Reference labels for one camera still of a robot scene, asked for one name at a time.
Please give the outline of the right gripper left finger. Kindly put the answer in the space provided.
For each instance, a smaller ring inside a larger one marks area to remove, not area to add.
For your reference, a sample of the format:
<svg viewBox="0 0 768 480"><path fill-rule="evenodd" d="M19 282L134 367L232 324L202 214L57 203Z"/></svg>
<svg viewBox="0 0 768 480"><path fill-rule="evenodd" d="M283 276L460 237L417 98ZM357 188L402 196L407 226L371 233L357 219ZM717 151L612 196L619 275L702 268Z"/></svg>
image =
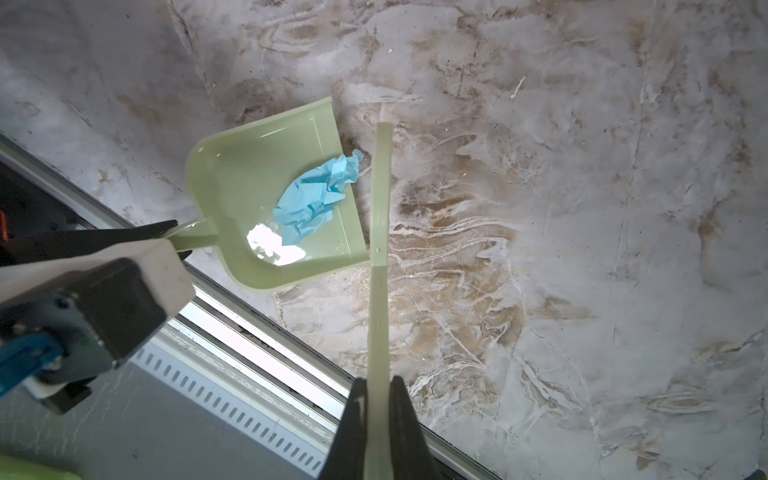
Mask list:
<svg viewBox="0 0 768 480"><path fill-rule="evenodd" d="M367 380L352 384L319 480L362 480L367 444Z"/></svg>

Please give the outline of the green hand brush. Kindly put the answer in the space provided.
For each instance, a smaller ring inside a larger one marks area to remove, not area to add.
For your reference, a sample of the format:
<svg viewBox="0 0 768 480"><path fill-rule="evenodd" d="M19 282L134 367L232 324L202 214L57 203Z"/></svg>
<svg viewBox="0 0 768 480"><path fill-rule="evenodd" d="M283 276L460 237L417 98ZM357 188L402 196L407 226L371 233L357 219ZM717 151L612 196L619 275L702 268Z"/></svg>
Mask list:
<svg viewBox="0 0 768 480"><path fill-rule="evenodd" d="M388 245L394 126L381 108L372 154L365 479L393 477L389 434Z"/></svg>

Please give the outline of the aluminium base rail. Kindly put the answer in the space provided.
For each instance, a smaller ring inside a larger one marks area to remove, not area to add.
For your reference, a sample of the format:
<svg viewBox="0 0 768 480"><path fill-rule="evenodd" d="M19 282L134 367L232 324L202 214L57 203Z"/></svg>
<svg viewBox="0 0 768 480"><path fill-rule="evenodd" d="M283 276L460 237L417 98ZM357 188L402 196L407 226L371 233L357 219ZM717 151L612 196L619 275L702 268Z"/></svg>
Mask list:
<svg viewBox="0 0 768 480"><path fill-rule="evenodd" d="M189 267L196 296L136 364L311 476L317 476L352 378Z"/></svg>

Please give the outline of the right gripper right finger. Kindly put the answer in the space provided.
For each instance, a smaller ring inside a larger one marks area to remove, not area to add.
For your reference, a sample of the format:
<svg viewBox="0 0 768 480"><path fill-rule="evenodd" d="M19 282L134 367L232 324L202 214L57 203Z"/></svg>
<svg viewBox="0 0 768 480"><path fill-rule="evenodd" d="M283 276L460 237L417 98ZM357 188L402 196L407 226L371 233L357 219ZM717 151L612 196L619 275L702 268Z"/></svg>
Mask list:
<svg viewBox="0 0 768 480"><path fill-rule="evenodd" d="M394 480L438 480L436 462L424 437L405 382L394 376L389 393L389 436Z"/></svg>

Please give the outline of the green dustpan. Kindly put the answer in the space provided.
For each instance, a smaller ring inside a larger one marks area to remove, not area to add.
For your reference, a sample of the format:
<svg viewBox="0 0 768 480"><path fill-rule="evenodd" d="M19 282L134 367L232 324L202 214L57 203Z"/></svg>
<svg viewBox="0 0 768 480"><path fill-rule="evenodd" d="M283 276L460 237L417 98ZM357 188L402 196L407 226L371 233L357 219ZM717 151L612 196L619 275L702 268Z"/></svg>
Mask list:
<svg viewBox="0 0 768 480"><path fill-rule="evenodd" d="M258 291L361 265L369 253L350 187L330 221L296 245L284 244L273 212L295 179L341 154L329 97L211 135L185 167L198 217L165 236L179 252L214 248L233 280Z"/></svg>

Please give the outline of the light blue scrap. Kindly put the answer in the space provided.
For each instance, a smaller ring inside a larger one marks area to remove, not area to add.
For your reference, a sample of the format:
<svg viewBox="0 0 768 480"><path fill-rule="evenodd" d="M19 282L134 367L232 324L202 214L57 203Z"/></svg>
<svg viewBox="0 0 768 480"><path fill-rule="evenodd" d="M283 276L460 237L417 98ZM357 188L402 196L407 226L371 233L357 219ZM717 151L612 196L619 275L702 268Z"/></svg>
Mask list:
<svg viewBox="0 0 768 480"><path fill-rule="evenodd" d="M336 205L346 198L347 185L359 178L364 155L355 149L297 177L273 209L283 246L297 246L333 219Z"/></svg>

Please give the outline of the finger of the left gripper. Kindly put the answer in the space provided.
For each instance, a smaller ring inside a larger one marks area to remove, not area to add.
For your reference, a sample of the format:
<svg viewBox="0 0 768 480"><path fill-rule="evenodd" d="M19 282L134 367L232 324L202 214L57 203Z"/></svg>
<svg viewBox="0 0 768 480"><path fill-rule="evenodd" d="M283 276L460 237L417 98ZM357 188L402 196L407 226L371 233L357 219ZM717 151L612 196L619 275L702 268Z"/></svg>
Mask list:
<svg viewBox="0 0 768 480"><path fill-rule="evenodd" d="M177 220L167 220L126 229L49 231L12 239L1 244L1 266L90 255L121 243L161 238L178 225Z"/></svg>

